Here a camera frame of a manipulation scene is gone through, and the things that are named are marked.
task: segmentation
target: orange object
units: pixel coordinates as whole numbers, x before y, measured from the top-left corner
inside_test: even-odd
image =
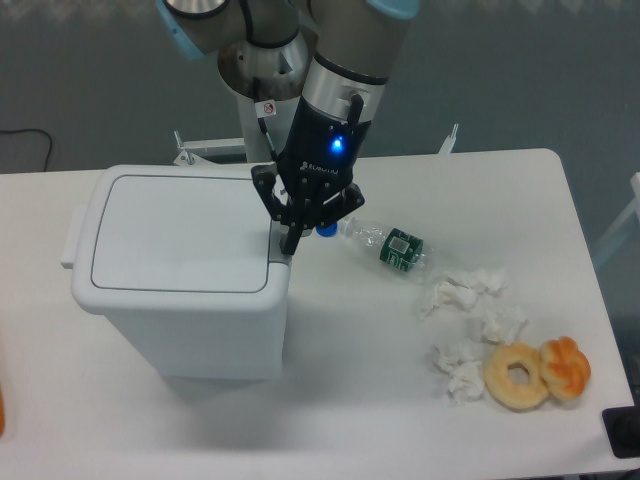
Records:
[[[572,338],[560,337],[540,347],[540,373],[549,392],[567,401],[582,394],[591,378],[591,367]]]

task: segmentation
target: green bottle label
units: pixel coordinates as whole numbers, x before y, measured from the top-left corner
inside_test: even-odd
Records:
[[[387,265],[408,272],[422,254],[421,238],[394,228],[380,250],[380,260]]]

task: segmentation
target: black cable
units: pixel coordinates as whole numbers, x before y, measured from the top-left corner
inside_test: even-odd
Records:
[[[617,480],[629,480],[636,473],[639,473],[639,472],[640,472],[640,468],[636,468],[634,470],[629,470],[627,473],[623,473],[622,475],[620,475]]]
[[[49,160],[51,159],[51,151],[53,150],[53,137],[46,130],[42,130],[41,128],[21,128],[19,130],[0,130],[0,135],[17,135],[18,133],[39,133],[40,135],[44,135],[49,140],[49,150],[47,150],[47,156],[44,159],[44,165],[42,166],[42,171],[46,172],[49,170]]]

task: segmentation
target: plastic bottle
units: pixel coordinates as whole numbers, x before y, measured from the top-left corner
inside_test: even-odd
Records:
[[[379,222],[345,217],[338,231],[361,251],[401,272],[424,270],[430,248],[421,238]]]

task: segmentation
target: donut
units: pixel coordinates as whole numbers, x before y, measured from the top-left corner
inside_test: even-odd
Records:
[[[560,337],[540,347],[540,374],[554,397],[568,401],[582,394],[591,367],[572,338]]]
[[[485,362],[483,376],[489,393],[513,410],[527,410],[540,405],[549,392],[540,376],[540,354],[526,343],[498,345]],[[529,382],[515,383],[509,369],[522,367],[529,374]]]

